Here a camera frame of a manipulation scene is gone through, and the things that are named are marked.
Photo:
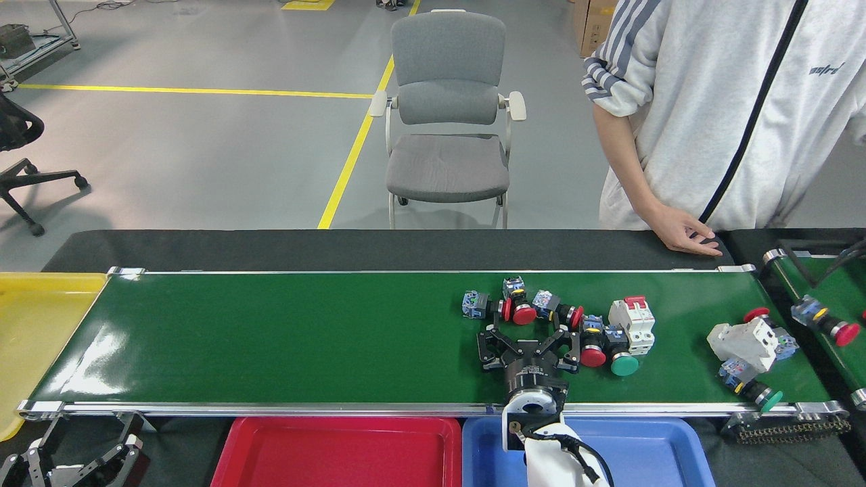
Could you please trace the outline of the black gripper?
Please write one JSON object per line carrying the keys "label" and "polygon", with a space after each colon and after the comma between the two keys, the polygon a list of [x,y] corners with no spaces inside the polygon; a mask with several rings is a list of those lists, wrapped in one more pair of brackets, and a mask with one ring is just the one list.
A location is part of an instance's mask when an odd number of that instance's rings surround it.
{"label": "black gripper", "polygon": [[538,390],[550,395],[569,388],[561,379],[559,370],[577,374],[580,370],[581,338],[579,332],[566,325],[557,327],[541,345],[534,349],[534,357],[526,351],[532,340],[511,339],[496,324],[486,325],[478,336],[478,355],[483,372],[496,368],[506,370],[506,398],[520,392]]}

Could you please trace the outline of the person's right hand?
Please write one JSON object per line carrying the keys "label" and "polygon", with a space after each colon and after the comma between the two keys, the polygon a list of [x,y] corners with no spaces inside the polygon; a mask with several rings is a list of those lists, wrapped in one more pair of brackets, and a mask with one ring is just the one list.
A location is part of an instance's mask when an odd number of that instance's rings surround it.
{"label": "person's right hand", "polygon": [[645,221],[673,252],[712,258],[723,255],[714,231],[683,210],[659,204],[650,210]]}

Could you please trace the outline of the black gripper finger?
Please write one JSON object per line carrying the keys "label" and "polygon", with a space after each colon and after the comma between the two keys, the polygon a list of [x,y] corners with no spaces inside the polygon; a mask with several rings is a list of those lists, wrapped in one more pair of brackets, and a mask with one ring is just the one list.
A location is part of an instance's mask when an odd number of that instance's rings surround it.
{"label": "black gripper finger", "polygon": [[117,443],[81,468],[81,485],[136,486],[139,483],[137,463],[145,457],[140,434],[151,431],[151,423],[142,414],[117,414],[116,418],[123,425]]}
{"label": "black gripper finger", "polygon": [[59,438],[35,440],[24,453],[13,453],[2,459],[2,486],[64,486],[61,475],[55,473],[51,456],[59,446]]}

